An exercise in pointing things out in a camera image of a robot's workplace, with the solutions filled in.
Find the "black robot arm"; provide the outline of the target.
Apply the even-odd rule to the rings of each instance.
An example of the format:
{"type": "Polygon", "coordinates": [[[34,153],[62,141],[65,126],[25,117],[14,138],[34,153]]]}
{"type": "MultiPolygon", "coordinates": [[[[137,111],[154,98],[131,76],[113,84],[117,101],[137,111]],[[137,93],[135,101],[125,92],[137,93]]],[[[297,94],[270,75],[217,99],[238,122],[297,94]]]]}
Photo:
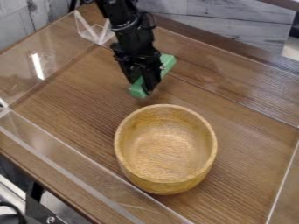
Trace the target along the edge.
{"type": "Polygon", "coordinates": [[[143,79],[141,88],[150,95],[162,81],[162,53],[155,48],[149,12],[138,8],[138,0],[91,0],[111,23],[117,42],[110,45],[123,74],[131,84],[143,79]]]}

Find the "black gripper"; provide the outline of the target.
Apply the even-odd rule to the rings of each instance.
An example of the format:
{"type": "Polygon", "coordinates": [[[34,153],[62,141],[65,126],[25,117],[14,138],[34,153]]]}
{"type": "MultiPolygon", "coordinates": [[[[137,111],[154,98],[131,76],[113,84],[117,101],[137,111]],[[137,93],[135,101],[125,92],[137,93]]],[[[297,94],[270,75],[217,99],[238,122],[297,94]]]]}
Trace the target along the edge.
{"type": "Polygon", "coordinates": [[[117,42],[111,44],[117,62],[131,84],[143,76],[143,90],[150,95],[162,81],[161,52],[155,48],[153,24],[113,26],[117,42]]]}

